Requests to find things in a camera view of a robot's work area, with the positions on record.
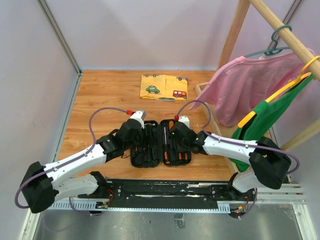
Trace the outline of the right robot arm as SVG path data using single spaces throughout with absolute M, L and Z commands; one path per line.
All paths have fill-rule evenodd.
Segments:
M 290 158 L 267 137 L 259 141 L 236 140 L 205 131 L 195 133 L 180 121 L 169 131 L 182 151 L 224 156 L 249 165 L 229 181 L 226 193 L 232 200 L 240 199 L 245 192 L 254 188 L 280 189 L 291 166 Z

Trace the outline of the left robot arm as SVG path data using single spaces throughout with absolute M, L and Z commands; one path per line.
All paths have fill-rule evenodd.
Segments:
M 107 193 L 102 174 L 92 172 L 84 177 L 77 174 L 91 167 L 121 157 L 126 150 L 143 141 L 145 123 L 130 118 L 119 129 L 95 139 L 93 145 L 63 160 L 41 165 L 32 163 L 20 184 L 27 208 L 33 214 L 48 209 L 54 202 L 78 195 L 101 198 Z

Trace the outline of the orange handled screwdriver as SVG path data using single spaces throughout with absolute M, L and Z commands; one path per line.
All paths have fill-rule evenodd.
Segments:
M 174 121 L 169 121 L 168 128 L 171 129 L 174 126 Z

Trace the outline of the black plastic tool case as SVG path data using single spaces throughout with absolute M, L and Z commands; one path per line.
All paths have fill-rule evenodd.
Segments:
M 130 162 L 131 165 L 135 168 L 154 168 L 157 167 L 160 163 L 168 167 L 176 167 L 187 165 L 192 161 L 192 152 L 191 151 L 179 151 L 177 148 L 176 141 L 173 139 L 173 136 L 170 133 L 169 121 L 174 121 L 174 119 L 165 119 L 161 122 L 156 122 L 155 120 L 148 120 L 144 122 L 144 153 L 137 153 L 136 148 L 132 147 L 130 149 Z M 146 129 L 145 123 L 155 123 L 156 127 L 153 129 Z M 166 128 L 167 135 L 167 145 L 168 145 L 168 154 L 170 159 L 170 164 L 166 164 L 164 157 L 164 128 Z M 182 155 L 182 160 L 179 160 L 179 153 Z M 188 159 L 185 160 L 185 153 L 187 153 Z

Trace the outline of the claw hammer black grip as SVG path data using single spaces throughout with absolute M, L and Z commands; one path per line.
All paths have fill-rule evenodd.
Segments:
M 147 122 L 145 123 L 145 128 L 148 130 L 152 130 L 156 127 L 157 125 L 154 122 Z

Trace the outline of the black handled screwdriver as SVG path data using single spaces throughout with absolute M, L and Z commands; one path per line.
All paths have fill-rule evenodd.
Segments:
M 163 131 L 164 131 L 164 159 L 165 159 L 165 164 L 169 165 L 171 163 L 171 161 L 170 161 L 170 156 L 168 153 L 167 130 L 165 127 L 163 128 Z

